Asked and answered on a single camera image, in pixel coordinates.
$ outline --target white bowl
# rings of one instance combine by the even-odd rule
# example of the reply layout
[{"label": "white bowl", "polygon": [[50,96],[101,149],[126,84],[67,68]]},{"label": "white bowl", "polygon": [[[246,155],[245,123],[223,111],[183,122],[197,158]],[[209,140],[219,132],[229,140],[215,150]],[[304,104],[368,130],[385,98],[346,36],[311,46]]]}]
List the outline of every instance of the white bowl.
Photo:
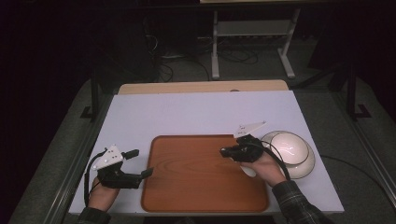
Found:
[{"label": "white bowl", "polygon": [[271,150],[280,154],[283,162],[289,165],[303,163],[308,157],[305,141],[294,133],[278,133],[271,140]]},{"label": "white bowl", "polygon": [[297,134],[275,131],[266,134],[262,141],[265,147],[271,148],[285,162],[290,178],[302,178],[314,169],[315,155],[312,147]]}]

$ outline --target metal stand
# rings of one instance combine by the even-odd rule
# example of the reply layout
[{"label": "metal stand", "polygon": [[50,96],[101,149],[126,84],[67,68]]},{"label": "metal stand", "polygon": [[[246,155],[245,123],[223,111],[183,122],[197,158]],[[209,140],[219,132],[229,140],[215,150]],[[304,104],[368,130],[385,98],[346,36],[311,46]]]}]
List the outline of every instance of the metal stand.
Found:
[{"label": "metal stand", "polygon": [[283,48],[278,54],[288,78],[295,78],[287,53],[290,41],[294,34],[300,9],[294,10],[291,20],[280,21],[218,21],[218,12],[214,12],[213,19],[213,51],[212,51],[212,78],[219,79],[218,36],[236,35],[285,35],[287,37]]}]

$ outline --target wood grain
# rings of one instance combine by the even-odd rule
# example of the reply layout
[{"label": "wood grain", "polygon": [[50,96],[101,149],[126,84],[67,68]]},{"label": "wood grain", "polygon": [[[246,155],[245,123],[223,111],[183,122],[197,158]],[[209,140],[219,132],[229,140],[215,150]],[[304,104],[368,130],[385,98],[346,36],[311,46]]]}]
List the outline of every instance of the wood grain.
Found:
[{"label": "wood grain", "polygon": [[219,91],[288,91],[284,80],[240,80],[124,84],[119,94],[152,94]]},{"label": "wood grain", "polygon": [[148,212],[261,212],[267,208],[265,184],[239,164],[222,158],[232,135],[164,135],[152,141],[142,207]]}]

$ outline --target person's left hand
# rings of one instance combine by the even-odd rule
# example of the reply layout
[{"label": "person's left hand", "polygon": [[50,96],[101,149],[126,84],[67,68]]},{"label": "person's left hand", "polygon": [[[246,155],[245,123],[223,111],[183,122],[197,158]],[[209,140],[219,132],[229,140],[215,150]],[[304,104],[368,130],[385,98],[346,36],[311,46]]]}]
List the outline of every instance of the person's left hand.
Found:
[{"label": "person's left hand", "polygon": [[120,189],[104,187],[101,183],[99,183],[99,179],[97,177],[93,180],[92,185],[96,187],[94,187],[91,192],[88,207],[107,212],[114,201],[116,201]]}]

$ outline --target person's right hand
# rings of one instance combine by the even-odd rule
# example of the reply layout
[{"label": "person's right hand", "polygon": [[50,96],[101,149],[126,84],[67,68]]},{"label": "person's right hand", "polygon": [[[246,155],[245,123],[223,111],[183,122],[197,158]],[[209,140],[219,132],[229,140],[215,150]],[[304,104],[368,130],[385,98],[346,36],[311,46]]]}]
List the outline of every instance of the person's right hand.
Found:
[{"label": "person's right hand", "polygon": [[262,156],[258,160],[254,162],[241,162],[241,165],[253,169],[271,187],[286,181],[286,177],[280,171],[279,165],[265,152],[262,153]]}]

